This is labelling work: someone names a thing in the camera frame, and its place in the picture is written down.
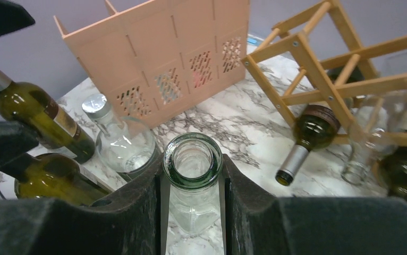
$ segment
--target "green glass rim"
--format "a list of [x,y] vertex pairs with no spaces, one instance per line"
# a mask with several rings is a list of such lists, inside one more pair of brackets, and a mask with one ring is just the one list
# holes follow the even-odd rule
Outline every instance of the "green glass rim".
[[[174,151],[188,141],[199,141],[210,151],[211,162],[208,170],[199,177],[189,178],[180,174],[174,166]],[[170,141],[163,155],[163,170],[171,184],[179,189],[198,190],[213,185],[217,182],[222,171],[222,152],[217,143],[209,136],[202,133],[185,133]]]

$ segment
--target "wooden wine rack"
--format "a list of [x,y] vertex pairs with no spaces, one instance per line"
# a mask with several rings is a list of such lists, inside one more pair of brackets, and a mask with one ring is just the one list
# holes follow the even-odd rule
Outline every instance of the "wooden wine rack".
[[[309,46],[307,36],[326,13],[334,22],[349,52],[319,61]],[[289,33],[291,29],[304,23],[306,24],[301,31],[294,34]],[[277,36],[281,40],[271,44]],[[368,47],[363,46],[339,0],[325,0],[285,21],[275,24],[272,27],[271,34],[254,52],[243,58],[242,62],[289,126],[294,124],[296,117],[288,106],[325,100],[342,127],[347,130],[354,121],[354,117],[344,103],[343,98],[393,90],[407,90],[407,73],[379,78],[370,60],[374,57],[405,49],[407,49],[407,36]],[[284,94],[280,96],[257,63],[288,51],[300,66],[299,74]],[[344,66],[344,69],[336,81],[331,82],[325,70],[340,66]],[[362,72],[365,80],[346,84],[348,77],[356,66]],[[304,76],[307,77],[315,90],[292,94]],[[407,133],[390,133],[389,135],[400,146],[407,146]],[[338,134],[334,143],[348,143],[347,135]]]

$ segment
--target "slotted hole pattern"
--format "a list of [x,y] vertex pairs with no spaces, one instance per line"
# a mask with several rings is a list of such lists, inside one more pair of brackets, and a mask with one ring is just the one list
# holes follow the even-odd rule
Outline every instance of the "slotted hole pattern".
[[213,80],[211,76],[210,51],[204,52],[190,59],[192,79],[195,88]]
[[155,77],[158,91],[160,92],[163,105],[169,104],[170,102],[181,97],[181,89],[179,87],[180,81],[178,80],[178,75],[176,74],[176,68],[169,69],[169,71],[164,72]]
[[127,116],[144,117],[152,112],[143,97],[143,93],[139,91],[139,86],[122,92],[120,96],[116,96],[116,99],[120,101],[120,105],[124,108]]
[[241,60],[241,36],[232,38],[222,44],[222,69],[226,73],[240,66]]

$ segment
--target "white marble countertop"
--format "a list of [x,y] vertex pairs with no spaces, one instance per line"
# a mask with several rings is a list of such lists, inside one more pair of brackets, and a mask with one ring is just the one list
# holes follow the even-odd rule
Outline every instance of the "white marble countertop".
[[[248,46],[248,52],[253,49],[253,46]],[[280,94],[298,73],[297,63],[281,56],[260,65]],[[310,84],[304,79],[295,93],[305,90],[310,90]],[[98,90],[88,78],[58,103],[95,139],[98,128],[81,110],[83,100],[94,93]],[[301,108],[294,106],[291,110],[298,115]],[[201,132],[212,137],[244,175],[278,197],[385,195],[385,190],[376,184],[372,176],[361,187],[351,186],[341,179],[349,146],[331,145],[312,152],[291,186],[278,184],[274,176],[293,145],[291,130],[248,72],[245,80],[160,125],[153,132],[163,147],[185,132]],[[46,151],[39,146],[30,153],[39,155]],[[100,162],[97,155],[84,166],[115,189],[125,184],[122,178]],[[15,198],[14,180],[0,173],[0,190],[5,197]],[[220,221],[200,235],[187,235],[169,218],[167,242],[166,254],[223,254]]]

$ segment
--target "wall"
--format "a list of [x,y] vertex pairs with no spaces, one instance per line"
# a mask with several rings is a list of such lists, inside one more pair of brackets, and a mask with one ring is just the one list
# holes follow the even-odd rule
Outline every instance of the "wall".
[[[36,25],[0,37],[0,69],[16,81],[29,81],[59,98],[87,76],[60,38],[52,18],[57,15],[69,31],[107,17],[103,0],[14,0],[35,18]],[[118,10],[143,0],[112,0]],[[251,0],[250,31],[260,37],[276,22],[299,13],[318,0]],[[342,0],[365,45],[407,34],[407,1]],[[310,36],[318,57],[346,51],[327,18]],[[375,63],[381,65],[380,59]]]

